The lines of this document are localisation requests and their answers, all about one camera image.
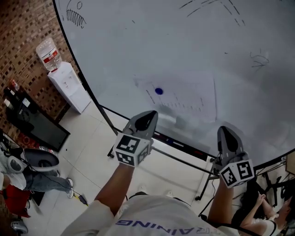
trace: sneaker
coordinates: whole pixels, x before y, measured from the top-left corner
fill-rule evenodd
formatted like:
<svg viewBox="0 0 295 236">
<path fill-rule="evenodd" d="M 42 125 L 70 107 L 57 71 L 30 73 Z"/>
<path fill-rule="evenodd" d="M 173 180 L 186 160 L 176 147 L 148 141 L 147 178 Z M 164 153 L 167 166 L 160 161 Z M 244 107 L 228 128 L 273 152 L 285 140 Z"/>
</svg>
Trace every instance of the sneaker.
<svg viewBox="0 0 295 236">
<path fill-rule="evenodd" d="M 171 190 L 167 190 L 167 191 L 164 193 L 164 195 L 167 196 L 167 197 L 171 197 L 171 198 L 174 197 L 174 196 L 173 196 L 173 193 L 172 193 Z"/>
<path fill-rule="evenodd" d="M 71 187 L 74 187 L 74 183 L 73 183 L 72 179 L 67 178 L 67 180 L 70 182 Z"/>
<path fill-rule="evenodd" d="M 67 193 L 68 198 L 72 198 L 74 196 L 74 189 L 71 188 L 70 191 Z"/>
<path fill-rule="evenodd" d="M 145 184 L 140 185 L 137 189 L 137 193 L 138 192 L 144 192 L 144 193 L 148 194 L 146 185 Z"/>
</svg>

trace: bottle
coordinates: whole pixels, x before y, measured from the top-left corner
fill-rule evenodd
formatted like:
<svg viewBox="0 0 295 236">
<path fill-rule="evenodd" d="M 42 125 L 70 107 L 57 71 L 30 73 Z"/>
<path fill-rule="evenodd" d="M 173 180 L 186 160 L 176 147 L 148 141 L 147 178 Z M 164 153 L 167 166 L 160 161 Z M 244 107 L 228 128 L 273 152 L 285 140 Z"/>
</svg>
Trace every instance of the bottle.
<svg viewBox="0 0 295 236">
<path fill-rule="evenodd" d="M 5 99 L 5 100 L 4 100 L 4 104 L 5 104 L 10 110 L 13 110 L 13 109 L 14 109 L 13 105 L 10 103 L 9 100 Z"/>
<path fill-rule="evenodd" d="M 59 68 L 61 56 L 52 38 L 47 38 L 36 47 L 36 52 L 48 71 Z"/>
<path fill-rule="evenodd" d="M 4 94 L 9 97 L 11 100 L 19 101 L 19 97 L 15 92 L 13 92 L 10 88 L 6 87 L 4 89 Z"/>
</svg>

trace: white floor tile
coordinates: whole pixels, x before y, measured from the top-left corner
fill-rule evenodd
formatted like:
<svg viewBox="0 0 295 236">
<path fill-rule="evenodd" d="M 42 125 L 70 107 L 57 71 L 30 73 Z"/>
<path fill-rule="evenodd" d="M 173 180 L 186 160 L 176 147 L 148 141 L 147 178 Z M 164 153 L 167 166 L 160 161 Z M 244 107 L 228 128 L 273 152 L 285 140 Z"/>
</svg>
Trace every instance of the white floor tile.
<svg viewBox="0 0 295 236">
<path fill-rule="evenodd" d="M 75 168 L 101 188 L 118 166 L 116 159 L 107 156 L 115 140 L 112 129 L 101 123 L 75 164 Z"/>
<path fill-rule="evenodd" d="M 62 155 L 59 155 L 59 166 L 60 177 L 67 178 L 73 166 L 68 162 Z"/>
<path fill-rule="evenodd" d="M 107 116 L 109 117 L 113 126 L 120 129 L 120 130 L 123 130 L 125 128 L 126 124 L 128 123 L 127 119 L 124 119 L 121 116 L 118 116 L 113 112 L 108 112 Z"/>
<path fill-rule="evenodd" d="M 69 177 L 74 182 L 74 190 L 77 193 L 84 195 L 89 204 L 93 202 L 94 198 L 99 193 L 100 188 L 75 168 L 70 172 Z M 76 198 L 67 198 L 66 193 L 60 193 L 54 208 L 57 208 L 60 212 L 67 215 L 67 218 L 72 222 L 86 210 L 87 206 Z"/>
<path fill-rule="evenodd" d="M 59 211 L 57 208 L 54 208 L 47 225 L 46 235 L 59 236 L 70 223 L 71 219 L 66 213 Z"/>
<path fill-rule="evenodd" d="M 46 192 L 40 206 L 38 206 L 38 210 L 36 210 L 35 205 L 31 202 L 30 209 L 28 209 L 28 214 L 31 217 L 23 218 L 24 223 L 29 229 L 30 236 L 44 235 L 59 193 L 57 190 Z"/>
<path fill-rule="evenodd" d="M 92 116 L 93 118 L 106 123 L 105 119 L 103 118 L 101 112 L 98 110 L 97 106 L 93 101 L 89 103 L 89 105 L 83 111 L 84 113 Z"/>
<path fill-rule="evenodd" d="M 100 121 L 87 113 L 78 114 L 73 110 L 69 110 L 60 121 L 60 124 L 68 130 L 71 135 L 66 140 L 59 154 L 74 165 L 100 124 Z"/>
<path fill-rule="evenodd" d="M 161 195 L 172 190 L 175 197 L 191 204 L 202 175 L 203 172 L 153 150 L 135 170 L 128 196 L 144 183 L 149 194 Z"/>
</svg>

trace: paper on whiteboard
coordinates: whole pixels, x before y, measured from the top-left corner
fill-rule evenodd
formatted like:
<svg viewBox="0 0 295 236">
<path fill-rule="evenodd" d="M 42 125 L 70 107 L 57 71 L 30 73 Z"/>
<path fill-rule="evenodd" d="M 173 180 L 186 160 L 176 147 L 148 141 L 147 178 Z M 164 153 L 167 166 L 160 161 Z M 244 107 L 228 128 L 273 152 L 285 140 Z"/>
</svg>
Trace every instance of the paper on whiteboard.
<svg viewBox="0 0 295 236">
<path fill-rule="evenodd" d="M 210 73 L 153 76 L 136 79 L 136 85 L 155 110 L 166 106 L 176 113 L 190 114 L 205 122 L 216 120 L 214 79 Z M 156 88 L 161 88 L 163 94 L 156 94 Z"/>
</svg>

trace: cable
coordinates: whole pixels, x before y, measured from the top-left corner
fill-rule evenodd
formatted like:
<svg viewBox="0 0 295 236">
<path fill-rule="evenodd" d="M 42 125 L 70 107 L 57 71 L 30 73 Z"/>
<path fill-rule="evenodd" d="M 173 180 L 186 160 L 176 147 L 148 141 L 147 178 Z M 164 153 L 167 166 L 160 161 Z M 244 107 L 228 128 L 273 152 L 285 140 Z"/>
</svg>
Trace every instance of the cable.
<svg viewBox="0 0 295 236">
<path fill-rule="evenodd" d="M 214 188 L 213 198 L 207 203 L 207 205 L 204 207 L 204 209 L 201 211 L 201 213 L 198 215 L 198 217 L 200 217 L 200 215 L 206 210 L 206 208 L 209 206 L 209 204 L 211 203 L 211 201 L 212 201 L 212 200 L 214 199 L 214 197 L 215 197 L 216 189 L 215 189 L 214 184 L 213 184 L 214 180 L 215 180 L 215 179 L 213 179 L 212 182 L 211 182 L 211 184 L 212 184 L 212 186 L 213 186 L 213 188 Z"/>
<path fill-rule="evenodd" d="M 212 200 L 214 199 L 214 197 L 207 203 L 207 205 L 204 207 L 204 209 L 200 212 L 200 214 L 198 215 L 198 217 L 200 217 L 200 215 L 206 210 L 206 208 L 209 206 L 209 204 L 212 202 Z"/>
<path fill-rule="evenodd" d="M 211 184 L 212 184 L 212 186 L 213 186 L 213 188 L 214 188 L 213 197 L 215 197 L 215 192 L 216 192 L 216 189 L 215 189 L 214 184 L 213 184 L 214 180 L 215 180 L 215 179 L 213 179 L 213 181 L 211 182 Z"/>
<path fill-rule="evenodd" d="M 44 175 L 47 179 L 51 180 L 52 182 L 58 183 L 60 186 L 64 187 L 65 189 L 72 190 L 74 193 L 78 194 L 79 196 L 82 196 L 81 194 L 79 194 L 78 192 L 74 191 L 73 189 L 71 189 L 71 188 L 67 188 L 67 187 L 65 187 L 64 185 L 60 184 L 59 182 L 56 182 L 56 181 L 52 180 L 52 179 L 49 178 L 47 175 L 43 174 L 41 171 L 36 171 L 36 172 L 38 172 L 38 173 Z"/>
<path fill-rule="evenodd" d="M 281 182 L 283 182 L 289 175 L 290 175 L 290 173 Z"/>
<path fill-rule="evenodd" d="M 26 158 L 26 164 L 28 165 L 29 168 L 31 168 L 31 171 L 32 171 L 32 183 L 30 184 L 30 186 L 28 187 L 28 189 L 30 189 L 34 183 L 34 172 L 33 172 L 33 169 L 32 169 L 32 165 L 30 165 L 27 161 L 27 158 Z"/>
<path fill-rule="evenodd" d="M 273 170 L 276 170 L 276 169 L 282 167 L 282 166 L 285 165 L 285 164 L 286 164 L 286 162 L 280 163 L 280 164 L 278 164 L 277 166 L 271 168 L 270 170 L 265 171 L 265 172 L 263 172 L 263 173 L 261 173 L 261 174 L 257 174 L 256 176 L 263 175 L 264 173 L 268 173 L 268 172 L 271 172 L 271 171 L 273 171 Z"/>
<path fill-rule="evenodd" d="M 241 196 L 241 195 L 243 195 L 244 193 L 241 193 L 241 194 L 239 194 L 238 196 L 235 196 L 234 198 L 233 198 L 233 200 L 234 199 L 237 199 L 239 196 Z"/>
<path fill-rule="evenodd" d="M 256 175 L 258 175 L 260 172 L 262 172 L 266 167 L 264 167 L 261 171 L 259 171 Z"/>
</svg>

